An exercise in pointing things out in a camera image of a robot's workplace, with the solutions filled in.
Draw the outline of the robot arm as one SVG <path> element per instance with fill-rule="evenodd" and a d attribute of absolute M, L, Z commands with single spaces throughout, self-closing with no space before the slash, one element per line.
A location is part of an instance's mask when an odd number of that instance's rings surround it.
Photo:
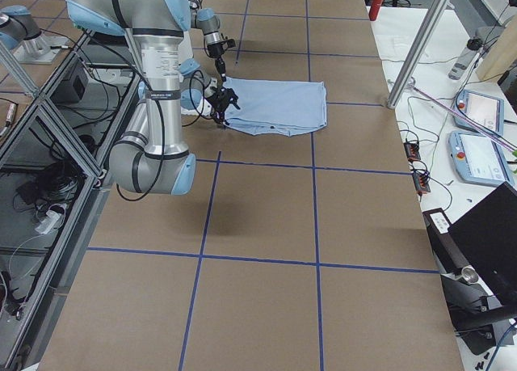
<path fill-rule="evenodd" d="M 225 110 L 236 106 L 233 89 L 218 85 L 191 59 L 181 60 L 179 46 L 190 29 L 203 32 L 208 56 L 226 77 L 224 52 L 234 47 L 220 32 L 220 20 L 203 0 L 65 0 L 70 19 L 81 28 L 124 36 L 143 98 L 127 131 L 112 147 L 109 169 L 119 187 L 141 195 L 184 195 L 195 176 L 195 155 L 183 140 L 182 110 L 203 101 L 210 119 L 225 123 Z"/>
<path fill-rule="evenodd" d="M 203 7 L 203 0 L 188 0 L 191 12 L 191 26 L 201 30 L 204 38 L 204 50 L 214 60 L 217 73 L 222 82 L 226 82 L 225 52 L 236 46 L 235 40 L 225 37 L 221 32 L 221 20 L 210 7 Z"/>

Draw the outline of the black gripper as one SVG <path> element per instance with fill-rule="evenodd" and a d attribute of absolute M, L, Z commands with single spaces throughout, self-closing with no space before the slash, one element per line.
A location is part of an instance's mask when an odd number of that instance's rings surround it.
<path fill-rule="evenodd" d="M 221 81 L 226 81 L 226 74 L 224 70 L 218 70 L 218 74 L 221 77 Z M 225 119 L 225 112 L 229 105 L 233 105 L 237 110 L 240 110 L 238 106 L 238 96 L 235 94 L 232 88 L 214 88 L 212 87 L 213 94 L 206 98 L 208 103 L 212 107 L 210 116 L 213 119 L 221 119 L 221 125 L 223 127 L 229 127 L 229 123 Z"/>
<path fill-rule="evenodd" d="M 207 47 L 208 56 L 215 61 L 217 70 L 226 70 L 223 55 L 227 50 L 234 48 L 235 46 L 235 39 L 224 39 L 214 44 L 210 44 Z"/>

